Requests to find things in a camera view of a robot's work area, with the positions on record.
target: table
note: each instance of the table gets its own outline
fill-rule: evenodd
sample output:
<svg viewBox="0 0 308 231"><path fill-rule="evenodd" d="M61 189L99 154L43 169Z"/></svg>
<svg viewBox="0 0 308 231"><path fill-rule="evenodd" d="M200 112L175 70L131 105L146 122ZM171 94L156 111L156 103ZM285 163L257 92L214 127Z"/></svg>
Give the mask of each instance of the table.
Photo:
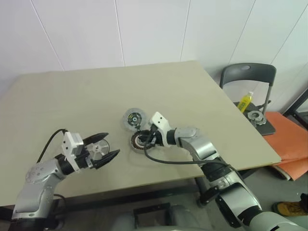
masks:
<svg viewBox="0 0 308 231"><path fill-rule="evenodd" d="M172 127L195 126L226 162L247 169L280 162L279 156L196 61L47 72L20 76L0 99L0 205L14 204L27 170L58 128L83 138L109 132L120 154L99 170L72 174L56 188L65 197L202 176L197 165L152 162L129 147L132 132L123 114L132 107L150 118L159 111ZM61 152L62 136L44 158ZM151 153L166 160L190 160L177 147Z"/></svg>

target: plastic bottle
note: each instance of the plastic bottle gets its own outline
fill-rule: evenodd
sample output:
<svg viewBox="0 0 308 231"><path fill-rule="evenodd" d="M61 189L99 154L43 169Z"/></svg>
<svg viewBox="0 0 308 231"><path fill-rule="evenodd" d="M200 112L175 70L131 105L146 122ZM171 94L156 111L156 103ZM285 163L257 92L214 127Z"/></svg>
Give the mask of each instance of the plastic bottle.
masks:
<svg viewBox="0 0 308 231"><path fill-rule="evenodd" d="M245 111L245 109L247 108L247 106L250 104L250 102L252 101L252 95L254 93L252 91L250 91L247 95L245 95L244 97L242 97L242 100L239 102L239 104L237 105L237 108L240 109L240 111L243 113Z"/></svg>

